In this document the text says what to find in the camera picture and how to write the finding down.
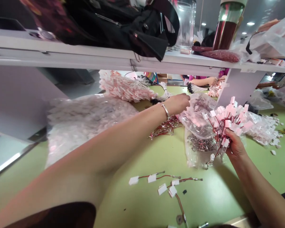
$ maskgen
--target person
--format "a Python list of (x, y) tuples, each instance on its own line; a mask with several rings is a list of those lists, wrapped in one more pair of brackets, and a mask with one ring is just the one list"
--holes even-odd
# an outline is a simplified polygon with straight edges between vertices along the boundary
[[(176, 115), (190, 106), (189, 100), (183, 93), (162, 104), (169, 115)], [(165, 109), (156, 104), (78, 147), (43, 171), (0, 211), (0, 228), (60, 227), (60, 221), (63, 227), (93, 227), (115, 170), (166, 119)], [(226, 153), (258, 218), (265, 227), (285, 228), (285, 199), (255, 167), (240, 138), (230, 130), (226, 134), (232, 140)], [(79, 202), (96, 209), (83, 210)]]
[(189, 83), (192, 83), (197, 86), (210, 85), (214, 86), (218, 81), (225, 81), (226, 75), (229, 72), (229, 68), (221, 70), (218, 74), (218, 77), (206, 77), (206, 76), (189, 76)]

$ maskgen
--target zipper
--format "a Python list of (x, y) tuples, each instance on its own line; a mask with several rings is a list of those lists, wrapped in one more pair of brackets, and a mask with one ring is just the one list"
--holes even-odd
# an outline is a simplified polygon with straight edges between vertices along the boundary
[(109, 22), (111, 22), (111, 23), (117, 25), (117, 27), (119, 27), (119, 28), (121, 27), (121, 23), (119, 23), (119, 22), (113, 21), (112, 19), (109, 19), (109, 18), (107, 18), (107, 17), (105, 17), (105, 16), (102, 16), (102, 15), (99, 15), (99, 14), (97, 14), (97, 13), (95, 13), (95, 15), (98, 16), (98, 17), (100, 17), (101, 19), (104, 19), (104, 20), (106, 20), (106, 21), (109, 21)]

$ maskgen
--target red liquid bottle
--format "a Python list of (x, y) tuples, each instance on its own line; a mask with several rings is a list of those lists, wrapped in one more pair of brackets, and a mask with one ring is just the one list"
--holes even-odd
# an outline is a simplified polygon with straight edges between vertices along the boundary
[(213, 50), (229, 49), (238, 20), (246, 3), (247, 0), (221, 0), (221, 10), (219, 12)]

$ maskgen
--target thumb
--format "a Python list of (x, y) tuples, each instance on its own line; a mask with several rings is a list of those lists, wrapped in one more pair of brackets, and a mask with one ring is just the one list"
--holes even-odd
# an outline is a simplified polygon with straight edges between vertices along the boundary
[(229, 136), (231, 138), (231, 140), (233, 142), (236, 143), (238, 141), (241, 141), (241, 139), (232, 130), (226, 128), (225, 133), (226, 133), (227, 136)]

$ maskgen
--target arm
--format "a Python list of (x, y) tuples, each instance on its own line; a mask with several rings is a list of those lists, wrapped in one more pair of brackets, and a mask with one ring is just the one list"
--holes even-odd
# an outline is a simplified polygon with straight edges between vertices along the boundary
[(216, 77), (208, 77), (205, 79), (192, 79), (191, 81), (189, 81), (192, 84), (195, 84), (197, 86), (205, 86), (205, 85), (215, 85), (215, 83), (217, 82), (217, 78)]
[(226, 135), (232, 140), (231, 149), (228, 149), (227, 155), (262, 225), (285, 228), (285, 199), (253, 164), (240, 138), (230, 130), (226, 130)]
[[(172, 96), (165, 104), (170, 115), (189, 106), (186, 94)], [(98, 209), (114, 170), (139, 144), (167, 119), (160, 104), (116, 124), (51, 165), (0, 212), (0, 228), (34, 213), (70, 202), (90, 202)]]

